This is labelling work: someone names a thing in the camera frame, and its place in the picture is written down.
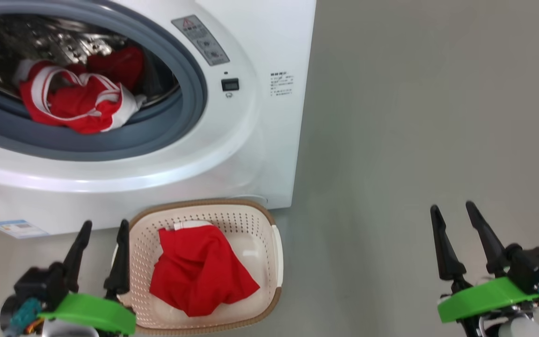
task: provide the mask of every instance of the white washing machine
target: white washing machine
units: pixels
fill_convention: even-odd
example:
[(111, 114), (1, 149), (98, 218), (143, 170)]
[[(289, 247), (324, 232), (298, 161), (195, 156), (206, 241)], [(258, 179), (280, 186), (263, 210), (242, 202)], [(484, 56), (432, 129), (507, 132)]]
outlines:
[[(314, 0), (0, 0), (0, 229), (115, 227), (164, 203), (245, 196), (289, 207)], [(144, 107), (81, 135), (31, 121), (23, 58), (145, 51)]]

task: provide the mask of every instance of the red cloth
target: red cloth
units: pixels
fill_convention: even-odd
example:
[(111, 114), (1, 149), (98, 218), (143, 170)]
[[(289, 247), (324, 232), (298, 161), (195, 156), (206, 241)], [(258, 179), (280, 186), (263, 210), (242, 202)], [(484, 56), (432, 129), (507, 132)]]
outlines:
[(186, 315), (211, 314), (220, 303), (235, 303), (259, 289), (215, 226), (188, 228), (198, 221), (159, 231), (163, 254), (155, 265), (149, 292)]
[[(144, 98), (129, 90), (143, 72), (140, 49), (93, 55), (88, 62), (91, 73), (79, 64), (64, 69), (47, 60), (21, 62), (15, 80), (33, 121), (91, 134), (118, 128), (139, 110)], [(52, 81), (58, 88), (51, 88)]]

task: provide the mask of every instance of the white plastic basket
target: white plastic basket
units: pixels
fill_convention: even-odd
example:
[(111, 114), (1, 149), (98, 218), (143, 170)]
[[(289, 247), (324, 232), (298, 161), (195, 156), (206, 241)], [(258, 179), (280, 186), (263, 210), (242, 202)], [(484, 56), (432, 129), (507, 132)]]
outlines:
[[(206, 220), (222, 230), (234, 253), (260, 288), (237, 303), (220, 305), (211, 315), (188, 317), (149, 293), (155, 263), (162, 254), (158, 230), (187, 220)], [(247, 326), (264, 319), (282, 292), (280, 232), (271, 214), (247, 200), (202, 200), (163, 205), (130, 223), (130, 292), (118, 296), (137, 315), (137, 333), (191, 335)]]

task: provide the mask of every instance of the green plastic part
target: green plastic part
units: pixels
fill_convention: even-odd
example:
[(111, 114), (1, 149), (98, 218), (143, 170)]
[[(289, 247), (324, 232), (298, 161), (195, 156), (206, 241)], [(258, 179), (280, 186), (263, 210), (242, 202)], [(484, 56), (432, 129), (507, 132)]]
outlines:
[(443, 323), (455, 322), (537, 298), (539, 294), (525, 294), (509, 278), (502, 277), (454, 294), (438, 305), (438, 313)]
[(68, 294), (53, 312), (41, 312), (39, 317), (53, 318), (83, 326), (134, 335), (137, 317), (120, 303), (88, 294)]

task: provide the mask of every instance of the floor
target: floor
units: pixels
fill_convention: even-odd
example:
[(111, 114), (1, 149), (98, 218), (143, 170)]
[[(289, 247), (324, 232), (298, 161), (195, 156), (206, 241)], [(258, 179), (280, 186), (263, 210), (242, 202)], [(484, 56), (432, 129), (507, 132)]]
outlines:
[[(503, 243), (539, 245), (539, 1), (319, 0), (294, 201), (274, 212), (282, 298), (218, 337), (462, 336), (438, 319), (429, 208), (475, 282), (467, 199)], [(82, 292), (102, 294), (114, 236), (93, 233)], [(72, 240), (0, 233), (0, 304)]]

